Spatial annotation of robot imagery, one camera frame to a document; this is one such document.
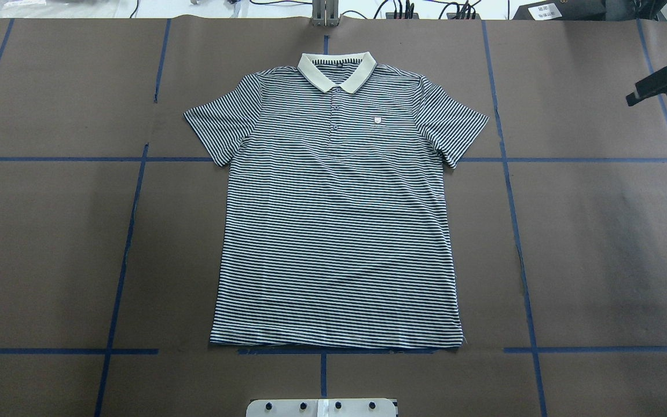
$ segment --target polo shirt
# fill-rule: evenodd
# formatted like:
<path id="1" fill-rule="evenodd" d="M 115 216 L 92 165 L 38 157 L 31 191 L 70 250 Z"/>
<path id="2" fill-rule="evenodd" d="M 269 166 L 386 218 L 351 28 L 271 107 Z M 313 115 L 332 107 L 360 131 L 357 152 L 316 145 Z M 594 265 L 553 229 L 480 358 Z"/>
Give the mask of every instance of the polo shirt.
<path id="1" fill-rule="evenodd" d="M 443 164 L 489 117 L 355 53 L 249 74 L 185 119 L 230 165 L 211 343 L 463 343 Z"/>

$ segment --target white collar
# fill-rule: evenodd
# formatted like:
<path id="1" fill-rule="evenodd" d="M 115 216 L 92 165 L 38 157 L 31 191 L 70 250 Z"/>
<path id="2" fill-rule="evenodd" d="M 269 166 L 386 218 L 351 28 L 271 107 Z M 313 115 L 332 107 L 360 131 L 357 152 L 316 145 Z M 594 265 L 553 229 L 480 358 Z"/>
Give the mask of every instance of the white collar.
<path id="1" fill-rule="evenodd" d="M 318 69 L 313 61 L 344 61 L 346 59 L 361 59 L 360 66 L 355 69 L 354 73 L 349 76 L 349 79 L 342 82 L 341 85 L 334 84 Z M 312 53 L 304 53 L 300 58 L 300 63 L 297 64 L 297 69 L 300 74 L 304 76 L 310 84 L 315 85 L 321 92 L 327 92 L 333 87 L 341 87 L 345 92 L 354 94 L 372 75 L 375 66 L 378 63 L 369 52 L 350 53 L 350 55 L 314 55 Z"/>

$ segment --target striped polo shirt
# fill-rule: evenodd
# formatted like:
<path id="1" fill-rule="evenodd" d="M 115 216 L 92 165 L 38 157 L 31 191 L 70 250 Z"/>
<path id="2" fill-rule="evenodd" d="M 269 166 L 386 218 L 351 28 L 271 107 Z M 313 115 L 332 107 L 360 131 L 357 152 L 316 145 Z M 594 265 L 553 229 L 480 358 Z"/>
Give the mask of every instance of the striped polo shirt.
<path id="1" fill-rule="evenodd" d="M 185 118 L 230 165 L 211 343 L 460 346 L 443 164 L 489 117 L 356 53 L 249 74 Z"/>

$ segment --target short sleeve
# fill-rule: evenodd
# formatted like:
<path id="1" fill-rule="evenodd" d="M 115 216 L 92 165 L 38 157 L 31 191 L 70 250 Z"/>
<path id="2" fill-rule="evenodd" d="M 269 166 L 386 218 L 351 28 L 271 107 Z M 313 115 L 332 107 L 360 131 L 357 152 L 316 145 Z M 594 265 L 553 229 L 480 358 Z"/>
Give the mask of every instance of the short sleeve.
<path id="1" fill-rule="evenodd" d="M 244 76 L 238 87 L 211 102 L 185 111 L 200 142 L 219 166 L 230 163 L 243 140 L 251 135 L 262 108 L 259 76 Z"/>
<path id="2" fill-rule="evenodd" d="M 490 117 L 456 102 L 426 78 L 421 79 L 418 95 L 413 113 L 419 133 L 455 168 Z"/>

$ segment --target white bracket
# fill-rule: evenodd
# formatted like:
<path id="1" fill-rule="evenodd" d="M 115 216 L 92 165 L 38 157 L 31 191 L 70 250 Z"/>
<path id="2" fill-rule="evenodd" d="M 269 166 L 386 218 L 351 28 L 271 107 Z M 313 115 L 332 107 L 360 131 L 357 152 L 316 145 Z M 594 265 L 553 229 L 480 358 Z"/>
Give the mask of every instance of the white bracket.
<path id="1" fill-rule="evenodd" d="M 397 417 L 397 401 L 387 398 L 254 400 L 246 417 Z"/>
<path id="2" fill-rule="evenodd" d="M 313 26 L 339 26 L 339 0 L 312 0 Z"/>

